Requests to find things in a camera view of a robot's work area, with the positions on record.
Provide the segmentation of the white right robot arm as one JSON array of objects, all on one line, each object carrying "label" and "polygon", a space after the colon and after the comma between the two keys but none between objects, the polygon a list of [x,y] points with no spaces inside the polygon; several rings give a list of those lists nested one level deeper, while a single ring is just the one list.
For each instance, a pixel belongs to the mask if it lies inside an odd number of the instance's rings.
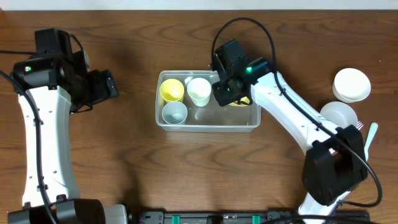
[{"label": "white right robot arm", "polygon": [[356,125],[342,128],[324,118],[289,87],[268,60],[217,53],[211,68],[220,106],[248,97],[270,112],[296,140],[305,162],[302,182],[307,190],[298,209],[300,221],[325,223],[345,197],[368,177],[368,151]]}]

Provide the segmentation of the light green plastic utensil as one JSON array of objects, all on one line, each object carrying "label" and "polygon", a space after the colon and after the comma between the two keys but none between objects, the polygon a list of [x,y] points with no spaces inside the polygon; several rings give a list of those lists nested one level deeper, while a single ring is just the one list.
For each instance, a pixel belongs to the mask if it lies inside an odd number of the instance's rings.
[{"label": "light green plastic utensil", "polygon": [[366,142],[364,145],[364,155],[365,155],[365,159],[368,160],[369,159],[369,148],[370,145],[377,133],[379,125],[376,122],[371,123],[369,131],[368,131],[368,135],[366,138]]}]

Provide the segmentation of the yellow plastic cup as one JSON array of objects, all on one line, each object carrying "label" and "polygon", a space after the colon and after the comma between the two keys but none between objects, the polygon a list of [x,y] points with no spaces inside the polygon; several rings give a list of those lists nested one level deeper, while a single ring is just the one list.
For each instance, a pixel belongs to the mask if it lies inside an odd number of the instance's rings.
[{"label": "yellow plastic cup", "polygon": [[183,101],[185,87],[177,79],[171,78],[162,82],[160,86],[160,95],[167,102]]}]

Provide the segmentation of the grey plastic cup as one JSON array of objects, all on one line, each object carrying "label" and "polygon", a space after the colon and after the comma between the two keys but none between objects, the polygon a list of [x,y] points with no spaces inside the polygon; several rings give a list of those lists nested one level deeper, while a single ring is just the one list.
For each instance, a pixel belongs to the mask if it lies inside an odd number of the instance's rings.
[{"label": "grey plastic cup", "polygon": [[185,124],[187,116],[187,107],[179,101],[167,103],[162,110],[162,118],[167,124]]}]

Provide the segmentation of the white plastic cup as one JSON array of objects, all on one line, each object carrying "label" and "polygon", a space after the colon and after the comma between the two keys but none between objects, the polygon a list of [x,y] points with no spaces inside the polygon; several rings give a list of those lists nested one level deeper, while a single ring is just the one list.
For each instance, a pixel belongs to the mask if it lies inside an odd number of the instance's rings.
[{"label": "white plastic cup", "polygon": [[204,78],[194,78],[188,83],[187,92],[194,105],[204,107],[210,101],[211,84]]}]

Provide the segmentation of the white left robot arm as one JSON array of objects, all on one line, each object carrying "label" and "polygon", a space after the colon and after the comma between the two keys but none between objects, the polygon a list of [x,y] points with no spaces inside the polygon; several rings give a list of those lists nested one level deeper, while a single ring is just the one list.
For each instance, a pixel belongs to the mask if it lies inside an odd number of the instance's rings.
[{"label": "white left robot arm", "polygon": [[81,198],[73,173],[69,116],[118,95],[110,71],[89,72],[89,65],[84,50],[46,50],[7,76],[19,95],[27,146],[23,209],[9,213],[9,223],[128,223],[123,204]]}]

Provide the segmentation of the grey plastic bowl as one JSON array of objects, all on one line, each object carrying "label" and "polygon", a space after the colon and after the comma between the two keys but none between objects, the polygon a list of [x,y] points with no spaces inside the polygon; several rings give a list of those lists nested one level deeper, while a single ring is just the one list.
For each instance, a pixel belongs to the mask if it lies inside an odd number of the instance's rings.
[{"label": "grey plastic bowl", "polygon": [[327,103],[320,110],[320,114],[342,128],[346,128],[350,125],[357,127],[358,125],[358,117],[354,109],[346,103],[339,101]]}]

